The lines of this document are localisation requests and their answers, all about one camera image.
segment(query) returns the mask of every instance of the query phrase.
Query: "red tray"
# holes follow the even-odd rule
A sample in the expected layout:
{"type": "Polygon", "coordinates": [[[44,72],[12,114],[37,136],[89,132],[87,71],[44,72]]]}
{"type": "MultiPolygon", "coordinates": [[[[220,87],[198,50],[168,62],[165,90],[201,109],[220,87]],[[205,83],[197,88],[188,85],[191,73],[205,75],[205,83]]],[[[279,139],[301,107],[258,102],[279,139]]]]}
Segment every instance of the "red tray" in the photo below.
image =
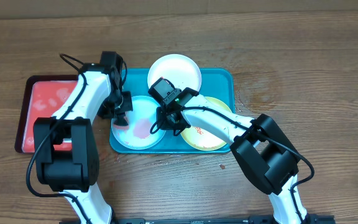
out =
{"type": "MultiPolygon", "coordinates": [[[[41,117],[51,117],[70,96],[77,80],[77,75],[35,75],[27,80],[15,141],[17,152],[34,152],[35,120],[41,117]]],[[[54,147],[58,151],[69,151],[71,143],[54,147]]]]}

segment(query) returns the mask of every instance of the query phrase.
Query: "yellow plate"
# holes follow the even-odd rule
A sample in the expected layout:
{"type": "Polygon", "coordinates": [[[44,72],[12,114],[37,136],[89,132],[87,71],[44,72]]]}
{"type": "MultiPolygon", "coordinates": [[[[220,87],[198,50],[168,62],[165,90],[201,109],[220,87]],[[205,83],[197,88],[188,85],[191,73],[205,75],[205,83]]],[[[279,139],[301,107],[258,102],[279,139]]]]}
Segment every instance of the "yellow plate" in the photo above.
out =
{"type": "MultiPolygon", "coordinates": [[[[216,106],[231,112],[230,108],[221,100],[209,96],[206,96],[205,98],[216,106]]],[[[219,139],[202,128],[197,128],[194,126],[186,128],[181,133],[181,136],[187,142],[187,144],[202,151],[217,150],[226,145],[222,139],[219,139]]]]}

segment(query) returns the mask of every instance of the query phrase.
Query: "white plate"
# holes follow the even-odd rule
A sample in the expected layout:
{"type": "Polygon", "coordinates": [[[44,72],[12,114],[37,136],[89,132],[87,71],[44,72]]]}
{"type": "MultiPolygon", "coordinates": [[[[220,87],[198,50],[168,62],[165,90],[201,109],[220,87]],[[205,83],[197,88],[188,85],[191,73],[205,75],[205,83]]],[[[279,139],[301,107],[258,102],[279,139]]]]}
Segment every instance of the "white plate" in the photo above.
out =
{"type": "Polygon", "coordinates": [[[155,61],[147,75],[149,88],[161,77],[181,90],[189,87],[199,91],[201,88],[200,69],[192,59],[184,55],[166,55],[155,61]]]}
{"type": "Polygon", "coordinates": [[[157,144],[165,134],[159,130],[155,134],[150,134],[150,128],[156,121],[156,109],[160,105],[149,96],[133,96],[133,111],[126,112],[128,126],[123,128],[113,125],[111,130],[117,141],[129,149],[147,149],[157,144]]]}

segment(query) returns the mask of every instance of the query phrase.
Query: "red stain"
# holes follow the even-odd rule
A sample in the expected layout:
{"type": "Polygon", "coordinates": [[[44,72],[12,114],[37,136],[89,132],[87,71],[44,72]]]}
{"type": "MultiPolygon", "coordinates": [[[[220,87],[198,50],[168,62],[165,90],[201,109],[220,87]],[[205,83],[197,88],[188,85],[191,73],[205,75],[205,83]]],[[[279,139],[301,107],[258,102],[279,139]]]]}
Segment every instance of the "red stain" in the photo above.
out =
{"type": "Polygon", "coordinates": [[[113,124],[112,127],[117,129],[117,130],[124,130],[124,131],[127,131],[129,129],[129,125],[127,125],[127,126],[118,126],[118,125],[113,124]]]}
{"type": "Polygon", "coordinates": [[[199,127],[194,127],[197,130],[198,134],[204,134],[204,132],[199,127]]]}
{"type": "Polygon", "coordinates": [[[140,119],[134,128],[134,136],[140,139],[145,139],[150,136],[150,128],[152,123],[147,118],[140,119]]]}

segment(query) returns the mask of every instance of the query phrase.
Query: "food residue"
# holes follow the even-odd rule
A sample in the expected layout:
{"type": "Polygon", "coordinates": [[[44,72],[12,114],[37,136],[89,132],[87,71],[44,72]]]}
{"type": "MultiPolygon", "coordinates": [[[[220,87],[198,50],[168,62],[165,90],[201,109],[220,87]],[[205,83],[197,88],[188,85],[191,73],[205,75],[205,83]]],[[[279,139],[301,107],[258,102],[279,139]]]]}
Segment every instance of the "food residue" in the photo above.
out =
{"type": "Polygon", "coordinates": [[[27,142],[26,142],[27,145],[29,146],[32,146],[34,145],[34,138],[33,137],[29,137],[27,138],[27,142]]]}
{"type": "Polygon", "coordinates": [[[42,111],[47,107],[46,104],[42,103],[42,100],[37,100],[32,106],[38,111],[42,111]]]}
{"type": "Polygon", "coordinates": [[[49,105],[52,106],[52,107],[56,107],[56,106],[57,106],[57,102],[56,102],[54,99],[52,99],[52,98],[49,98],[48,102],[49,102],[49,105]]]}
{"type": "Polygon", "coordinates": [[[199,127],[194,127],[197,130],[198,134],[204,134],[203,130],[199,127]]]}
{"type": "Polygon", "coordinates": [[[68,91],[68,88],[60,88],[58,91],[56,91],[57,97],[62,101],[63,103],[66,102],[67,98],[70,96],[70,92],[68,91]]]}
{"type": "Polygon", "coordinates": [[[145,139],[150,136],[150,128],[152,127],[152,123],[147,118],[140,119],[134,128],[134,136],[140,139],[145,139]]]}

